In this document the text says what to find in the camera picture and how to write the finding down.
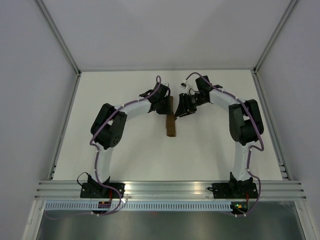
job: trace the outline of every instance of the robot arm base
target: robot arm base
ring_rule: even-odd
[[[110,177],[103,183],[103,185],[108,185],[117,189],[121,197],[124,197],[125,193],[125,184],[122,182],[110,182]],[[110,197],[110,188],[102,187],[99,183],[97,183],[90,175],[88,177],[87,182],[82,184],[80,198],[81,199],[119,199],[117,194],[112,195]]]
[[[258,197],[257,186],[252,177],[244,181],[237,181],[232,173],[230,173],[229,182],[213,183],[212,188],[208,190],[213,192],[214,199],[246,199],[247,194],[250,199]]]

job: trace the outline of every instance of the black mounting plate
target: black mounting plate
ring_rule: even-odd
[[[121,198],[124,197],[124,193],[125,193],[125,184],[124,183],[122,183],[122,182],[109,182],[107,185],[117,189],[120,192]],[[110,191],[113,191],[113,190],[111,190],[109,188],[103,188],[103,190],[104,191],[100,191],[100,192],[92,191],[92,186],[89,183],[84,182],[82,184],[80,198],[81,199],[108,199],[108,198],[110,198]],[[119,196],[115,191],[112,192],[112,198],[119,199]]]
[[[246,187],[244,191],[238,192],[236,195],[232,192],[228,182],[213,183],[212,189],[214,199],[246,199],[249,195],[250,199],[256,199],[258,197],[258,190],[255,183],[252,183],[250,187]]]

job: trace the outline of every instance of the robotic arm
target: robotic arm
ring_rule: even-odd
[[[204,76],[204,78],[209,82],[208,76]],[[251,121],[244,119],[246,112],[242,105],[234,98],[213,89],[201,77],[197,78],[195,82],[198,91],[194,91],[194,94],[190,94],[191,88],[186,82],[181,84],[187,93],[179,95],[179,105],[174,116],[177,118],[194,114],[198,106],[206,103],[216,104],[229,113],[229,131],[232,139],[235,141],[235,159],[226,191],[229,191],[232,195],[229,196],[230,198],[242,198],[246,193],[255,192],[255,194],[250,195],[251,198],[254,198],[257,188],[253,183],[253,178],[247,171],[247,161],[250,151],[249,147],[258,140],[258,136]],[[222,89],[220,85],[215,85],[214,87]],[[257,101],[251,99],[247,101],[243,100],[242,102],[244,102],[244,105],[252,115],[259,133],[262,134],[264,126]]]
[[[148,114],[152,111],[156,111],[160,115],[173,114],[170,107],[170,93],[171,91],[168,84],[157,82],[153,90],[150,89],[145,93],[140,94],[136,102],[129,104],[118,111],[98,133],[94,139],[94,144],[100,149],[97,166],[95,168],[99,169],[98,178],[104,185],[109,185],[109,170],[112,153],[115,146],[122,138],[126,122],[139,115]],[[91,127],[91,134],[95,135],[119,107],[121,106],[112,106],[109,103],[105,103],[101,107]],[[90,175],[88,174],[87,183],[82,185],[81,198],[107,197],[109,190],[103,188],[98,183],[95,171],[96,170],[94,169]]]

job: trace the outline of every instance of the wooden block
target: wooden block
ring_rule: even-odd
[[[171,108],[171,111],[174,112],[174,97],[173,96],[170,96],[170,108]],[[175,116],[173,114],[166,116],[165,127],[166,127],[166,135],[168,137],[175,137],[177,135],[176,134],[176,121],[175,121]]]

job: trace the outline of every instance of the white wall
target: white wall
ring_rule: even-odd
[[[0,239],[18,240],[75,74],[33,0],[1,1],[0,23]]]
[[[320,223],[320,1],[300,1],[259,71],[292,177]]]
[[[290,0],[44,0],[81,70],[251,68]]]

